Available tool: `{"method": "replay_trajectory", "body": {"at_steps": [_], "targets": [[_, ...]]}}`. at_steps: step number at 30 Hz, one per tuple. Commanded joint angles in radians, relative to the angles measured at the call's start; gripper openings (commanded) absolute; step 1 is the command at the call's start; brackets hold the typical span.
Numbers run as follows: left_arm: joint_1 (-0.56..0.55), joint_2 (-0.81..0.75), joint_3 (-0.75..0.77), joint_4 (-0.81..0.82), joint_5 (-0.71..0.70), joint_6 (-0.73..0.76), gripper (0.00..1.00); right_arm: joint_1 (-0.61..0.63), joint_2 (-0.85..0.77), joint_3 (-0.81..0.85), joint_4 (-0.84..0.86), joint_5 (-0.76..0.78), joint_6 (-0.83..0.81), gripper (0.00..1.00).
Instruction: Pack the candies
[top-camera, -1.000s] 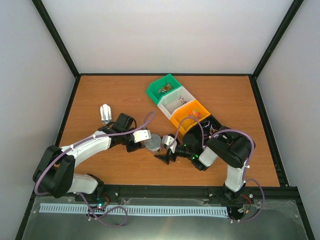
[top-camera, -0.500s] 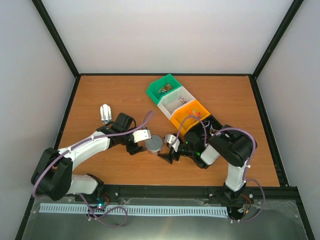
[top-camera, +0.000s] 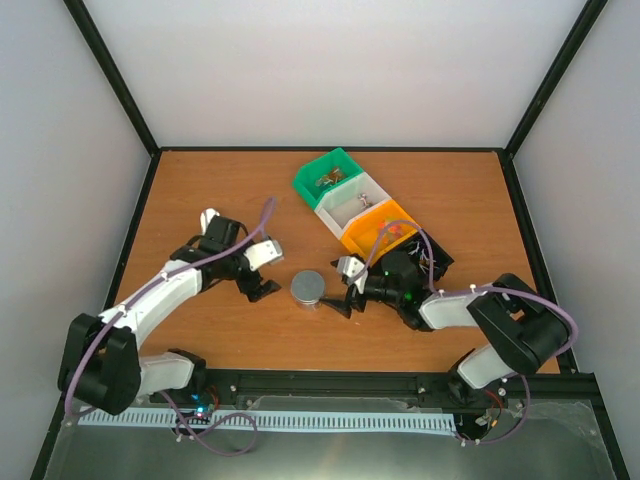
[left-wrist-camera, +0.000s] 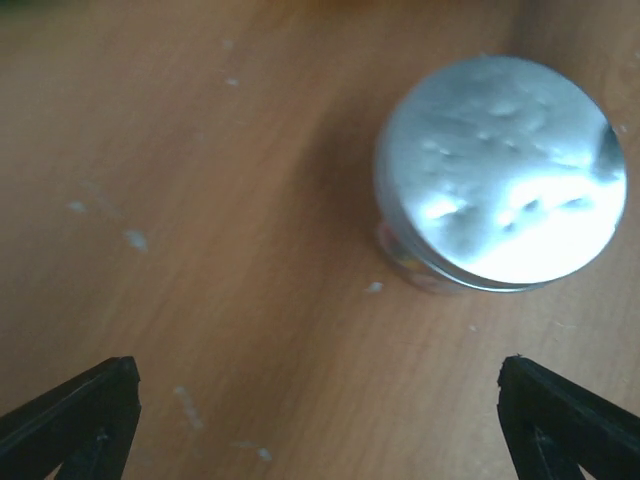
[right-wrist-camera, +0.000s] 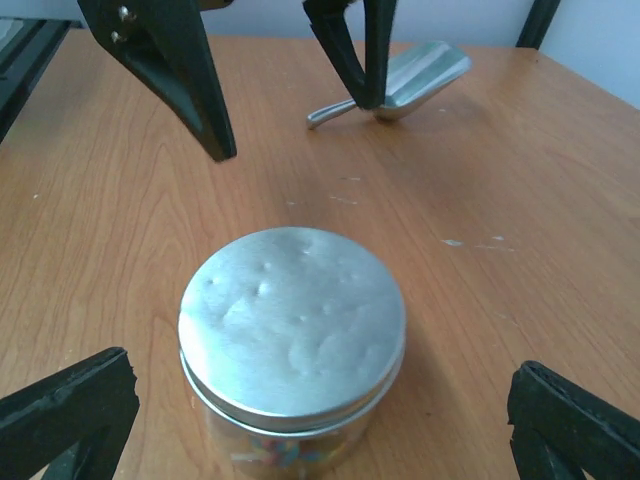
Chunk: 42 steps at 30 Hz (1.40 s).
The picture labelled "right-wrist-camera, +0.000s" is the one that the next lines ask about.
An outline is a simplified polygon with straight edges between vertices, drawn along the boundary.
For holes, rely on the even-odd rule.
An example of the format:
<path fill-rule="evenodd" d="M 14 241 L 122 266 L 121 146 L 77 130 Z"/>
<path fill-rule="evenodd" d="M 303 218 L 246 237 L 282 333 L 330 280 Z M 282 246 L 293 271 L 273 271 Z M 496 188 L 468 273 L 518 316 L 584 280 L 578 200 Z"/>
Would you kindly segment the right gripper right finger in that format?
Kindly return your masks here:
<path fill-rule="evenodd" d="M 639 421 L 537 361 L 513 374 L 507 414 L 521 479 L 639 477 Z"/>

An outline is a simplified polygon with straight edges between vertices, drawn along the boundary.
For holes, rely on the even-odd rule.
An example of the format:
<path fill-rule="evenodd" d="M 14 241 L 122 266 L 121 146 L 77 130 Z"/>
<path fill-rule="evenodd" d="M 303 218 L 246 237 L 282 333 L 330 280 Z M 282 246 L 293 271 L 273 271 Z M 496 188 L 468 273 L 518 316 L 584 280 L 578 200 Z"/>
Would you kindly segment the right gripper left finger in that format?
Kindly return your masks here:
<path fill-rule="evenodd" d="M 1 477 L 111 479 L 140 407 L 127 351 L 110 347 L 1 399 Z"/>

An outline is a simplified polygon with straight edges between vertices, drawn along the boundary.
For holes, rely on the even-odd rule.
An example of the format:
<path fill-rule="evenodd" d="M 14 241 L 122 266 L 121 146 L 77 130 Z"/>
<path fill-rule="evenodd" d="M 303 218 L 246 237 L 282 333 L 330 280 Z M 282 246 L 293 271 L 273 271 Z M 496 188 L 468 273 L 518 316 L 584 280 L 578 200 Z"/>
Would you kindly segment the metal scoop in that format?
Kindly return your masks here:
<path fill-rule="evenodd" d="M 383 121 L 406 117 L 471 67 L 470 56 L 447 42 L 414 45 L 389 59 L 385 100 L 371 113 Z"/>

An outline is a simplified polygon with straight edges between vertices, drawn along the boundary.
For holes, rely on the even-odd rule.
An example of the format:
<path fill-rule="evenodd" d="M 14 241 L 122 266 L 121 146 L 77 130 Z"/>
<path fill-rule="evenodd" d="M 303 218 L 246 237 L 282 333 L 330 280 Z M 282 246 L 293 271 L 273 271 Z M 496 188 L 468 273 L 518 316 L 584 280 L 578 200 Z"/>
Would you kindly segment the white round lid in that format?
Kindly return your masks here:
<path fill-rule="evenodd" d="M 184 291 L 180 359 L 213 410 L 254 431 L 334 428 L 375 406 L 403 361 L 407 314 L 390 270 L 306 227 L 241 237 Z"/>

